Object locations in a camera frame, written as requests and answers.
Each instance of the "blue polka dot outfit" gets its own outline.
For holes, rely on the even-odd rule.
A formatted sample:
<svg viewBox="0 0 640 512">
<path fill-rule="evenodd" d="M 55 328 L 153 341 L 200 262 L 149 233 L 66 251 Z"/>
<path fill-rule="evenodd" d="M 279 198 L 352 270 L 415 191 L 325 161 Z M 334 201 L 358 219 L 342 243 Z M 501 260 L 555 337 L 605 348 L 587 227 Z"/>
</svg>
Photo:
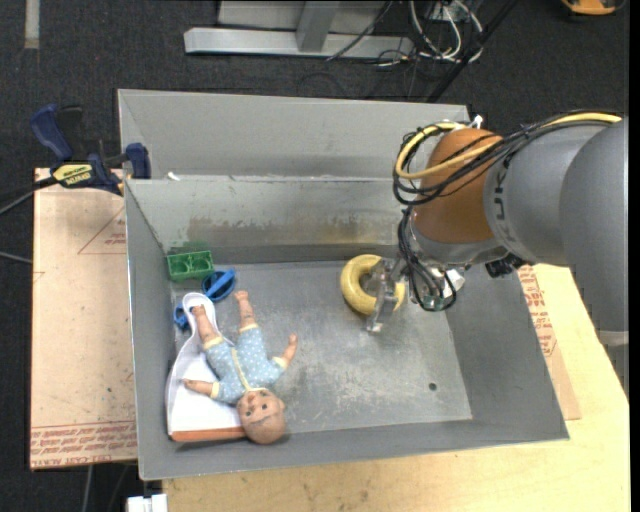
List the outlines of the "blue polka dot outfit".
<svg viewBox="0 0 640 512">
<path fill-rule="evenodd" d="M 219 381 L 214 382 L 211 398 L 235 405 L 251 389 L 272 386 L 286 369 L 280 357 L 269 359 L 256 324 L 240 330 L 235 346 L 220 338 L 205 349 L 207 361 Z"/>
</svg>

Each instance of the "doll head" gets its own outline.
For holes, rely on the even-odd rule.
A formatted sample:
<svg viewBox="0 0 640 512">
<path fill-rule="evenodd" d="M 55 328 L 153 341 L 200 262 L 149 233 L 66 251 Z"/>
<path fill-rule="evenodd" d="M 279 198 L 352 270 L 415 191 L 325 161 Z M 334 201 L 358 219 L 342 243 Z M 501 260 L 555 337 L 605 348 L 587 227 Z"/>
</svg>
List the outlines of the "doll head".
<svg viewBox="0 0 640 512">
<path fill-rule="evenodd" d="M 268 389 L 247 391 L 236 408 L 247 437 L 255 443 L 273 443 L 286 430 L 284 402 Z"/>
</svg>

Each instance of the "dark gray floor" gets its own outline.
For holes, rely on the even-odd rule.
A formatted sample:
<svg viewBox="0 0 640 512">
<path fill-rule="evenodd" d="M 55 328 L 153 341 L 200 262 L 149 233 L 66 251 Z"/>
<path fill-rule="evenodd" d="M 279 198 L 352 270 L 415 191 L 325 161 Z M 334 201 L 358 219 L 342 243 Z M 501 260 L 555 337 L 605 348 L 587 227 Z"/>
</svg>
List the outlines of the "dark gray floor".
<svg viewBox="0 0 640 512">
<path fill-rule="evenodd" d="M 34 167 L 52 163 L 29 127 L 31 114 L 50 102 L 82 105 L 85 138 L 102 138 L 113 153 L 118 88 L 406 101 L 411 86 L 409 101 L 417 102 L 437 84 L 422 75 L 412 83 L 411 68 L 380 72 L 349 60 L 186 56 L 183 33 L 212 24 L 214 2 L 41 3 L 39 50 L 24 49 L 24 0 L 4 0 L 0 9 L 0 209 L 30 185 Z M 484 2 L 480 19 L 490 20 L 503 3 Z M 402 9 L 406 2 L 390 19 L 404 23 Z M 439 101 L 468 105 L 501 133 L 577 108 L 628 114 L 629 17 L 627 5 L 576 21 L 560 0 L 520 0 Z M 442 70 L 425 69 L 436 72 Z M 0 216 L 0 252 L 31 257 L 32 206 L 27 201 Z M 32 473 L 27 466 L 30 265 L 0 257 L 0 290 L 0 510 L 78 511 L 86 468 Z M 106 509 L 122 470 L 96 467 L 96 510 Z M 123 482 L 119 495 L 142 489 L 135 468 Z"/>
</svg>

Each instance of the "doll arm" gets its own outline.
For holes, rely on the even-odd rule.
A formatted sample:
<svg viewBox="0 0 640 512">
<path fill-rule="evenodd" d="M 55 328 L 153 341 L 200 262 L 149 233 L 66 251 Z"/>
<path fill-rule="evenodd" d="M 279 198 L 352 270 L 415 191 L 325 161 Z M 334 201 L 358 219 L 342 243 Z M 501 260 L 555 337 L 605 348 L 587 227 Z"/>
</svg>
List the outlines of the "doll arm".
<svg viewBox="0 0 640 512">
<path fill-rule="evenodd" d="M 296 350 L 298 350 L 298 335 L 290 334 L 289 335 L 289 344 L 287 348 L 284 349 L 284 352 L 280 357 L 274 357 L 274 361 L 276 361 L 283 368 L 288 368 L 289 364 L 293 360 L 296 355 Z"/>
<path fill-rule="evenodd" d="M 190 390 L 213 399 L 217 398 L 220 392 L 220 383 L 217 381 L 205 382 L 203 380 L 182 379 L 182 383 Z"/>
</svg>

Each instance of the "yellow clamp label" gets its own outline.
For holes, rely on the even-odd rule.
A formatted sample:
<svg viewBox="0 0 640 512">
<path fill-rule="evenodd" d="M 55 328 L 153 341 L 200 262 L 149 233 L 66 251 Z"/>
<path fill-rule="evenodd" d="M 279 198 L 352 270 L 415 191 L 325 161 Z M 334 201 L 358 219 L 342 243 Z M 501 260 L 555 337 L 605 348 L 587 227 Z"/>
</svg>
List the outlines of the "yellow clamp label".
<svg viewBox="0 0 640 512">
<path fill-rule="evenodd" d="M 68 187 L 77 185 L 82 181 L 88 181 L 92 176 L 91 166 L 87 164 L 61 165 L 53 171 L 53 177 L 56 181 Z"/>
</svg>

